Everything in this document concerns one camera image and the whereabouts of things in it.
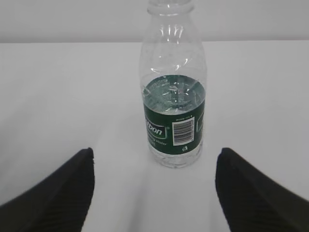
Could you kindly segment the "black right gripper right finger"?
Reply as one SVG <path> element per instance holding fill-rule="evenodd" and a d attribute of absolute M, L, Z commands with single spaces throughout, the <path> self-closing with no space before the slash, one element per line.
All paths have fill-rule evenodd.
<path fill-rule="evenodd" d="M 217 158 L 216 193 L 232 232 L 307 232 L 309 202 L 230 148 Z"/>

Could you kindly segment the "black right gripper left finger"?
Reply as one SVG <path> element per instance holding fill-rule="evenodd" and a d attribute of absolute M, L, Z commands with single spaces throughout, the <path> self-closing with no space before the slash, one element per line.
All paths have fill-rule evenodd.
<path fill-rule="evenodd" d="M 94 189 L 94 152 L 86 148 L 43 181 L 1 205 L 0 230 L 80 232 Z"/>

